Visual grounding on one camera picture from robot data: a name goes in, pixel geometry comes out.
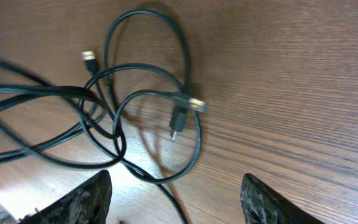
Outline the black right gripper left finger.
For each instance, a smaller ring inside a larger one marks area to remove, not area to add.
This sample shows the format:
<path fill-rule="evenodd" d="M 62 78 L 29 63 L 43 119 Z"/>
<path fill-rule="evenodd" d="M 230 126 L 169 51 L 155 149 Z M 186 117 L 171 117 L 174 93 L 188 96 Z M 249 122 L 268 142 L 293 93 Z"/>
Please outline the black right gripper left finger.
<path fill-rule="evenodd" d="M 105 224 L 112 197 L 111 176 L 101 170 L 62 198 L 20 223 Z"/>

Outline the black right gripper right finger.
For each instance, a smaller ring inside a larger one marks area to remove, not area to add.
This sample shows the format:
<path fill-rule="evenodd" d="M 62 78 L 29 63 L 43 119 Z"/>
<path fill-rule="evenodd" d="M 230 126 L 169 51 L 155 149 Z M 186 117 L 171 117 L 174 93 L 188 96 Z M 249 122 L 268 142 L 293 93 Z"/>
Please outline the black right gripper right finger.
<path fill-rule="evenodd" d="M 250 173 L 243 177 L 240 200 L 247 224 L 323 224 Z"/>

